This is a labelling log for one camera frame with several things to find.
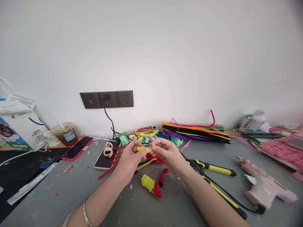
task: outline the smartphone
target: smartphone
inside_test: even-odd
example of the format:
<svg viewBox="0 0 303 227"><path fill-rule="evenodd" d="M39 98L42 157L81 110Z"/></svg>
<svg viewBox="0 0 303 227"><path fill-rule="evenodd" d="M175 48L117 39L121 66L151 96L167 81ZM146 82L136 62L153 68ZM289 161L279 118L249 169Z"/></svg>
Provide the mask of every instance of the smartphone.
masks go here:
<svg viewBox="0 0 303 227"><path fill-rule="evenodd" d="M116 138L116 141L107 141L108 143L111 143L113 145L113 148L117 148L121 146L121 142L119 140L119 138ZM99 157L97 158L95 164L94 164L94 168L98 169L98 170L107 170L110 169L114 164L111 164L110 162L115 161L114 157L112 156L111 158L106 157L103 152L104 152L104 148L102 149ZM114 150L113 153L118 153L119 149Z"/></svg>
<svg viewBox="0 0 303 227"><path fill-rule="evenodd" d="M303 140L294 139L294 140L289 140L285 143L291 147L294 147L294 148L297 148L297 149L303 151Z"/></svg>
<svg viewBox="0 0 303 227"><path fill-rule="evenodd" d="M83 148L88 146L92 142L93 138L83 137L78 141L71 149L69 149L64 155L62 155L63 160L74 161L83 152Z"/></svg>

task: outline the wall socket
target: wall socket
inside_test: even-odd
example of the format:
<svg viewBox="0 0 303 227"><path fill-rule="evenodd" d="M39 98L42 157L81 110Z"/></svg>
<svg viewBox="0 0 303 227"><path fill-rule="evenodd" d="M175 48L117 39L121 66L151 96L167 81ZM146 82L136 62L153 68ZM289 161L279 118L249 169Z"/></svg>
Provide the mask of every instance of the wall socket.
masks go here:
<svg viewBox="0 0 303 227"><path fill-rule="evenodd" d="M114 91L103 91L98 92L98 97L100 101L101 108L117 108L116 94Z"/></svg>
<svg viewBox="0 0 303 227"><path fill-rule="evenodd" d="M118 107L133 107L133 90L116 91L116 100Z"/></svg>

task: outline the silver bangle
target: silver bangle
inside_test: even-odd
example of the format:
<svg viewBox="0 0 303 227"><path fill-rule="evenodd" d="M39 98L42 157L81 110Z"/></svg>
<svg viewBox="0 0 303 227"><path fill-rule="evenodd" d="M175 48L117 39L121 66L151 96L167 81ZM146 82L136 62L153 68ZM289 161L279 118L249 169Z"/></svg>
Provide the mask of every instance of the silver bangle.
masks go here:
<svg viewBox="0 0 303 227"><path fill-rule="evenodd" d="M83 216L84 216L84 220L85 220L85 222L86 222L87 227L93 227L93 226L91 225L91 223L89 222L89 220L88 220L88 218L87 218L87 215L86 215L86 210L85 210L85 203L86 203L86 200L85 200L84 203L83 203Z"/></svg>

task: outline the hand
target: hand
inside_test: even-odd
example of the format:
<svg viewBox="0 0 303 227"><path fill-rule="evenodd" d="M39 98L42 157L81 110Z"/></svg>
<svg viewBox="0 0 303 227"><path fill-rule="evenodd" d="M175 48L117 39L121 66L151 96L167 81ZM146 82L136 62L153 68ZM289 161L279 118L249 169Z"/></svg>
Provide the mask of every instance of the hand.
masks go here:
<svg viewBox="0 0 303 227"><path fill-rule="evenodd" d="M152 156L158 156L167 165L167 167L178 177L181 177L183 172L190 167L187 161L183 158L176 145L166 139L157 138L151 144Z"/></svg>
<svg viewBox="0 0 303 227"><path fill-rule="evenodd" d="M121 179L123 186L128 185L139 162L146 159L148 150L143 149L141 151L137 151L138 147L142 147L141 142L134 140L124 148L118 165L112 174L115 178Z"/></svg>

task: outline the gray table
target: gray table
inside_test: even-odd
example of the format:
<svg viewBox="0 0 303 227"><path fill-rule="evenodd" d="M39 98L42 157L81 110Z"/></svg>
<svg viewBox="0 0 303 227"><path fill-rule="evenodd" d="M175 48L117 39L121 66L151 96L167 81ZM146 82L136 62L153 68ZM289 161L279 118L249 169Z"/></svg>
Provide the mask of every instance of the gray table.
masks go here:
<svg viewBox="0 0 303 227"><path fill-rule="evenodd" d="M98 146L93 143L90 153L84 152L73 161L61 161L55 169L35 188L35 196L27 196L20 205L1 223L5 226L58 226L65 217L78 206L106 180L98 180L104 171L93 167L105 141ZM253 205L244 196L251 184L244 176L245 172L235 162L236 155L250 159L279 183L293 191L299 198L294 203L285 203L276 198L270 210L264 215L256 215L245 211L247 222L251 226L303 226L302 221L302 182L291 176L286 170L263 155L247 147L238 140L232 144L210 144L191 142L183 151L189 159L200 159L214 165L235 170L238 175L230 177L213 171L205 172L236 197L242 204L251 209ZM64 173L65 166L78 165ZM155 180L165 168L165 165L149 165L134 175L130 184L124 188L117 201L101 226L207 226L197 206L182 181L169 173L165 177L164 187L161 189L161 199L155 198L141 185L140 178L147 174Z"/></svg>

